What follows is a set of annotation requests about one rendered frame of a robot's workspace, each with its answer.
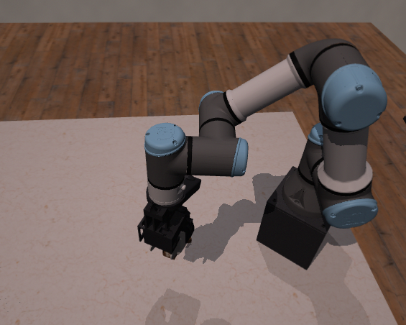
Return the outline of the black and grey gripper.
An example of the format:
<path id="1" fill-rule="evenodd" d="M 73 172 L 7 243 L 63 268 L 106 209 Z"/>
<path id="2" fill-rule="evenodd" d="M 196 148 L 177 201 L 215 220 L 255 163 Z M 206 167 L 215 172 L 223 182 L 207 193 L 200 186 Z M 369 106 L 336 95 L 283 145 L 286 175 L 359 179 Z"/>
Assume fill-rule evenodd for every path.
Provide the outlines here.
<path id="1" fill-rule="evenodd" d="M 169 252 L 172 260 L 176 254 L 179 255 L 182 252 L 194 232 L 193 219 L 190 218 L 187 207 L 183 206 L 186 189 L 177 203 L 166 206 L 158 205 L 151 200 L 148 186 L 146 194 L 148 204 L 144 207 L 144 217 L 137 226 L 139 241 L 141 242 L 144 238 L 144 243 L 151 245 L 150 251 L 156 247 Z M 142 234 L 140 229 L 143 229 Z"/>

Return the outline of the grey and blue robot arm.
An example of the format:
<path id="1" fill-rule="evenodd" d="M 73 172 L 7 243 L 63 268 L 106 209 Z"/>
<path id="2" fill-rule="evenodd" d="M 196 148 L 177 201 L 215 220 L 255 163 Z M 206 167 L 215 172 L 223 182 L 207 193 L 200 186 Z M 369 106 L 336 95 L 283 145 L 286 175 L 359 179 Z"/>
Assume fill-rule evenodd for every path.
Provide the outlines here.
<path id="1" fill-rule="evenodd" d="M 151 200 L 172 205 L 186 189 L 186 202 L 200 188 L 201 179 L 193 175 L 243 176 L 248 142 L 236 138 L 235 126 L 314 85 L 320 123 L 311 129 L 300 164 L 283 185 L 284 202 L 295 213 L 325 217 L 336 228 L 371 221 L 378 206 L 366 161 L 369 126 L 385 111 L 387 94 L 354 46 L 337 38 L 312 42 L 234 90 L 206 93 L 198 108 L 199 137 L 185 136 L 171 123 L 150 127 L 144 149 Z"/>

